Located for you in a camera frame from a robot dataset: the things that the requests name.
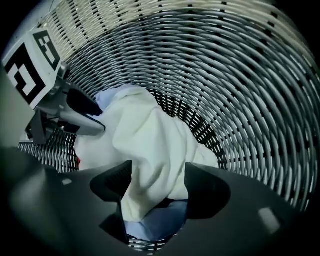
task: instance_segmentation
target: blue cloth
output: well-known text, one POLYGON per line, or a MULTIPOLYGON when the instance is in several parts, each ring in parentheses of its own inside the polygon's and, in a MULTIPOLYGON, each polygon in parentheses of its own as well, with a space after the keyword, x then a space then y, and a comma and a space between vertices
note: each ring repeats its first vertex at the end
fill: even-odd
POLYGON ((105 111, 106 108, 110 105, 111 101, 113 100, 114 96, 125 89, 136 87, 136 85, 132 84, 124 84, 118 88, 111 88, 104 91, 100 91, 98 94, 95 95, 95 101, 100 107, 102 111, 105 111))
POLYGON ((188 200, 177 200, 167 208, 151 210, 140 222, 125 221, 128 235, 157 242, 177 233, 186 221, 188 200))

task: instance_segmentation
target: white towel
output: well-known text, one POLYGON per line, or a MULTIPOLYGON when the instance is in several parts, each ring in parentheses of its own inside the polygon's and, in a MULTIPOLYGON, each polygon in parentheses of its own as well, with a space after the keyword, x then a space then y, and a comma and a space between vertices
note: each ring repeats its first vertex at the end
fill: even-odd
POLYGON ((142 87, 118 92, 99 121, 106 126, 105 133, 76 138, 79 169, 132 160, 132 181, 121 201, 125 221, 141 221, 165 198, 188 199, 186 162, 218 168, 215 154, 142 87))

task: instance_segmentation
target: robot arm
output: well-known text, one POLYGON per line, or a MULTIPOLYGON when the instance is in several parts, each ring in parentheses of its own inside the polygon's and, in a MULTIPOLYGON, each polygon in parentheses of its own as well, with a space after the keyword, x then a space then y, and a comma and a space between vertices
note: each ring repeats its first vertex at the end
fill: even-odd
POLYGON ((69 67, 61 61, 46 29, 28 32, 2 62, 13 86, 35 110, 26 129, 35 144, 46 143, 56 128, 87 136, 105 131, 105 126, 91 117, 102 111, 67 80, 69 67))

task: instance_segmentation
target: laundry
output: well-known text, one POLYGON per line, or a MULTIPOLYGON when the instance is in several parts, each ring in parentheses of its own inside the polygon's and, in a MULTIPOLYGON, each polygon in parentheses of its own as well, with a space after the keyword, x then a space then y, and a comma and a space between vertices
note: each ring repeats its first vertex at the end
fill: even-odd
POLYGON ((166 239, 185 224, 187 206, 187 200, 179 200, 166 208, 152 209, 140 222, 125 221, 126 233, 149 242, 166 239))
POLYGON ((186 123, 167 115, 146 89, 126 85, 112 96, 109 93, 96 97, 103 110, 98 119, 106 131, 76 138, 79 170, 131 160, 132 180, 121 210, 125 221, 141 222, 165 198, 188 199, 186 162, 218 168, 218 159, 197 142, 186 123))

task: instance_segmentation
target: dark background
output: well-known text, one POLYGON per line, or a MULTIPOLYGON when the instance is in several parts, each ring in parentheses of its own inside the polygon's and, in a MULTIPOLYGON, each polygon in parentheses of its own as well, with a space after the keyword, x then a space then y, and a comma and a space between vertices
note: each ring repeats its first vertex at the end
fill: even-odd
MULTIPOLYGON (((10 0, 2 2, 1 21, 1 40, 0 51, 4 50, 11 35, 24 17, 37 5, 38 0, 10 0)), ((320 12, 317 6, 318 0, 278 0, 277 5, 284 10, 288 16, 295 22, 301 33, 309 43, 316 62, 319 66, 320 61, 320 35, 319 20, 320 12)), ((5 194, 2 193, 2 184, 0 182, 0 202, 1 202, 1 228, 2 233, 0 254, 32 254, 32 255, 54 255, 55 253, 34 240, 30 234, 18 226, 6 205, 5 194)), ((308 211, 297 223, 287 230, 281 237, 278 237, 268 248, 263 248, 263 255, 306 255, 319 254, 319 184, 313 200, 309 205, 308 211)))

